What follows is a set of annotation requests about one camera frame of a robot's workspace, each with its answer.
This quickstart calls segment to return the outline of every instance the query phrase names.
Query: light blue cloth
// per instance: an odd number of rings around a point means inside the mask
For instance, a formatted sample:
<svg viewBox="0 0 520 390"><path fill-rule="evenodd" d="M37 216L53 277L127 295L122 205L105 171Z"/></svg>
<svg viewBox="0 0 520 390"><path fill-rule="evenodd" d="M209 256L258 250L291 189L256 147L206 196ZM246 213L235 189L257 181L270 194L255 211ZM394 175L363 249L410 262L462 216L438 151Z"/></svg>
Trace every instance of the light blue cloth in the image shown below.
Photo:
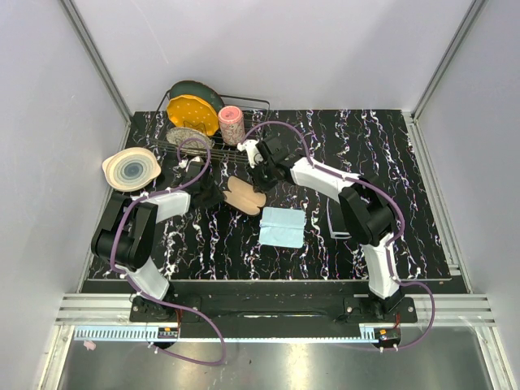
<svg viewBox="0 0 520 390"><path fill-rule="evenodd" d="M262 245L301 248L305 225L306 213L303 210L265 207L258 242Z"/></svg>

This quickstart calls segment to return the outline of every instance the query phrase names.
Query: white wall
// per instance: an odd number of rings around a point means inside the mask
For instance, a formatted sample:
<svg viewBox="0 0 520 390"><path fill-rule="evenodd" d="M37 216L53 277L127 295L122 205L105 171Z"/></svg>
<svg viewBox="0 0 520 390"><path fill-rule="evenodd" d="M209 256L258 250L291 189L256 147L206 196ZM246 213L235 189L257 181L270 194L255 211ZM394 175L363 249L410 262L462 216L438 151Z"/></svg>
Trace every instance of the white wall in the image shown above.
<svg viewBox="0 0 520 390"><path fill-rule="evenodd" d="M76 0L131 110L176 81L275 108L414 108L470 0Z"/></svg>
<svg viewBox="0 0 520 390"><path fill-rule="evenodd" d="M79 282L124 122L57 1L0 2L0 388L26 389Z"/></svg>
<svg viewBox="0 0 520 390"><path fill-rule="evenodd" d="M489 2L419 122L477 292L520 380L518 0Z"/></svg>

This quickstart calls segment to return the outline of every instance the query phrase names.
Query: yellow plate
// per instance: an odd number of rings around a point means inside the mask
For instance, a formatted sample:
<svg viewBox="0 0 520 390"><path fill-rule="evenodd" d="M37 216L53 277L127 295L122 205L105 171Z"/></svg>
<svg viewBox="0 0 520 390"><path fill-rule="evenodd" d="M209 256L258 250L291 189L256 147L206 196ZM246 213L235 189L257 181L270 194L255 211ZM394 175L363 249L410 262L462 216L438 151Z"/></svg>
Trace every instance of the yellow plate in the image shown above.
<svg viewBox="0 0 520 390"><path fill-rule="evenodd" d="M168 118L179 128L194 128L207 136L219 130L219 117L210 103L197 96L174 97L166 108Z"/></svg>

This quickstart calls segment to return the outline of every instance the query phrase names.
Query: wire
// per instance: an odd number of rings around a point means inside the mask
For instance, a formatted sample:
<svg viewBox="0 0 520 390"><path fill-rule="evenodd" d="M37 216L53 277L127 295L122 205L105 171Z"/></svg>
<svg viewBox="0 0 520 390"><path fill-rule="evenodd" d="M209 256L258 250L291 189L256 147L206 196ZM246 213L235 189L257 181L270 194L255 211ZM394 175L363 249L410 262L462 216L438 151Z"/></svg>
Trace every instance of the wire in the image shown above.
<svg viewBox="0 0 520 390"><path fill-rule="evenodd" d="M198 310L192 309L191 307L187 307L187 306L177 305L175 303L161 301L160 299L157 299L155 297L150 296L146 292L143 292L136 285L136 283L132 280L132 277L127 272L125 272L124 270L119 269L115 265L115 252L117 250L117 247L118 247L118 244L119 244L119 240L121 239L121 234L123 233L124 225L127 222L128 216L132 212L133 208L137 204L139 204L139 203L141 203L141 202L143 202L143 201L145 201L147 199L150 199L152 197L158 197L158 196L161 196L161 195L166 195L168 193L173 193L175 191L180 191L182 189L185 189L185 188L189 187L190 185L195 183L197 180L199 180L202 177L202 175L204 175L206 170L208 169L208 166L210 165L210 157L211 157L210 147L203 140L199 140L197 138L188 138L188 139L184 140L179 145L179 150L177 150L177 157L179 158L179 160L180 160L180 148L182 147L182 145L185 142L188 142L188 141L200 141L200 142L204 143L204 145L206 147L206 152L208 154L208 159L206 160L206 164L204 165L202 170L199 172L199 174L197 176L195 176L193 179L191 179L190 181L188 181L187 183L182 184L182 185L180 185L180 186L178 186L176 188L169 188L169 189L165 189L163 191L157 191L155 193L146 194L144 196L141 196L141 197L137 198L132 203L130 203L130 205L128 205L128 208L125 210L125 212L123 214L123 218L121 219L121 222L119 223L119 226L117 227L117 230L115 232L114 244L112 245L112 250L110 252L110 268L111 268L111 270L113 272L116 272L118 274L126 275L127 276L127 281L137 291L137 293L141 294L144 298L148 299L149 301L158 303L159 305L172 307L173 309L189 311L190 313L194 313L194 314L198 315L199 317L201 317L202 319L204 319L207 323L210 324L210 326L213 328L213 330L215 331L215 333L217 334L217 336L220 339L220 344L222 345L222 356L221 356L221 358L218 361L215 361L215 362L205 362L205 361L202 361L202 360L192 359L190 357L186 357L186 356L179 355L177 353L166 351L164 349L156 349L156 350L159 350L160 352L165 353L166 355L169 355L169 356L172 356L174 358L178 358L178 359L184 360L186 362L191 362L191 363L195 363L195 364L201 364L203 366L220 366L226 360L226 343L224 341L224 338L222 337L222 333L220 332L220 330L217 328L217 326L213 323L213 321L211 321L211 319L208 316L206 316L204 313L202 313L202 312L200 312Z"/></svg>
<svg viewBox="0 0 520 390"><path fill-rule="evenodd" d="M402 347L399 347L399 349L408 349L408 348L414 347L419 342L421 342L421 340L430 332L431 328L433 327L433 323L435 322L435 318L436 318L436 303L435 303L435 298L433 297L433 293L431 292L430 288L428 286L426 286L423 282L419 282L419 281L402 282L401 280L399 280L397 278L397 276L395 275L395 272L393 271L392 257L391 257L392 255L390 253L390 247L391 247L390 245L392 245L399 238L403 237L403 235L405 233L405 216L401 212L401 209L395 203L395 201L390 197L390 195L388 195L382 189L377 188L373 184L367 183L367 182L362 181L360 179L355 179L355 178L350 177L350 176L342 175L342 174L340 174L340 173L338 173L336 171L327 169L326 167L322 167L322 166L319 166L317 164L314 164L314 160L310 157L309 147L306 144L305 138L303 137L301 132L298 131L297 128L295 128L294 126L292 126L289 123L280 122L280 121L277 121L277 120L268 120L266 122L259 123L256 126L252 127L245 134L245 136L244 136L244 138L242 139L241 142L244 142L247 139L247 137L249 137L252 133L256 132L257 130L259 130L260 128L262 128L262 127L264 127L264 126L266 126L268 124L275 124L275 125L279 125L279 126L284 126L286 128L289 128L293 132L295 132L298 135L298 137L300 138L301 143L303 144L303 147L304 147L304 150L305 150L305 156L307 157L307 161L309 162L309 164L313 168L316 168L316 169L318 169L320 171L328 173L329 175L333 175L333 176L335 176L335 177L337 177L339 179L342 179L342 180L345 180L345 181L349 181L351 183L360 184L363 187L371 189L372 191L378 193L381 197L383 197L388 202L388 204L393 208L395 214L397 215L397 219L399 220L399 229L398 229L397 234L392 239L388 240L387 244L385 245L386 256L387 256L387 266L388 266L388 271L390 272L390 276L401 287L419 286L419 287L423 288L427 292L427 294L430 296L430 301L431 301L431 318L430 318L430 322L427 325L426 330L424 331L424 333L417 340L412 341L411 343L409 343L407 345L403 345Z"/></svg>

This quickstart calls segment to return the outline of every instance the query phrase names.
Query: aluminum frame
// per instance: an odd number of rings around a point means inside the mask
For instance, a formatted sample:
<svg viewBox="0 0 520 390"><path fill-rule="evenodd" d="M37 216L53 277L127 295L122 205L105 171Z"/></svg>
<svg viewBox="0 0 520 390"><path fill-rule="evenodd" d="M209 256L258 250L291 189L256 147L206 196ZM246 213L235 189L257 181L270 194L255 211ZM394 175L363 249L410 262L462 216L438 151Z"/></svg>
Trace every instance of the aluminum frame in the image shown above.
<svg viewBox="0 0 520 390"><path fill-rule="evenodd" d="M84 324L91 327L95 325L128 327L132 307L130 297L130 294L67 294L63 298L56 319L53 348L49 353L38 388L41 390L58 388L76 327ZM431 316L430 298L423 294L408 297L414 299L419 321L416 324L403 324L403 326L421 327ZM479 294L440 294L435 296L435 303L437 307L433 326L474 329L493 387L496 390L518 389L505 357L488 299ZM142 326L143 324L132 323L132 325Z"/></svg>
<svg viewBox="0 0 520 390"><path fill-rule="evenodd" d="M125 120L130 123L132 120L132 112L124 101L124 97L115 84L102 56L95 46L76 5L73 0L59 0L59 2L63 6L64 12L75 29L81 44L93 61L93 65L96 67L118 111ZM453 234L453 227L446 211L444 199L437 185L430 156L416 119L422 114L424 107L434 93L458 49L463 44L470 28L477 20L486 2L487 0L474 0L471 3L443 58L440 60L440 64L419 99L418 105L414 108L412 113L403 113L406 126L409 130L410 140L416 150L419 169L422 172L425 187L429 194L435 221L440 230L450 273L451 275L462 275L470 291L473 290L471 289L470 281L467 277L466 267L462 261L462 253ZM90 260L91 258L87 257L85 263L89 265ZM418 311L419 324L427 321L431 315L429 297L424 295L413 295L411 297L414 299ZM438 295L435 296L435 299L438 308L436 310L434 327L472 327L479 338L484 361L492 378L494 388L517 389L518 387L514 382L509 363L505 357L501 339L496 329L487 298L482 295L461 294ZM48 353L48 359L38 388L49 390L58 388L68 348L77 325L82 323L88 323L89 325L110 324L114 326L128 324L131 304L128 299L128 294L66 295L63 299L62 308L58 313L56 325L54 326L51 349Z"/></svg>
<svg viewBox="0 0 520 390"><path fill-rule="evenodd" d="M459 24L457 31L455 32L455 35L449 42L448 48L444 52L442 59L439 62L439 65L437 65L437 68L433 72L433 76L431 77L427 87L424 89L424 92L419 98L417 105L412 111L412 116L415 119L418 119L423 113L424 108L430 101L431 95L433 95L433 93L437 89L437 86L439 85L440 80L442 79L446 70L448 69L449 64L453 61L455 54L458 52L458 50L464 43L464 40L466 39L471 28L477 21L480 12L482 11L487 2L488 0L473 0L473 2L471 2L468 11L464 15L464 18L462 18L462 21Z"/></svg>
<svg viewBox="0 0 520 390"><path fill-rule="evenodd" d="M61 4L65 15L71 22L74 31L76 31L76 35L83 45L87 55L92 60L92 64L96 68L96 71L101 78L103 84L105 85L106 91L110 94L110 97L114 101L115 106L117 107L119 113L123 116L123 118L129 124L132 121L133 113L130 111L127 103L124 101L124 97L119 91L114 79L108 67L105 64L101 54L99 53L96 44L93 41L93 38L90 36L90 32L87 29L83 18L81 17L80 12L78 11L76 4L73 0L58 0Z"/></svg>

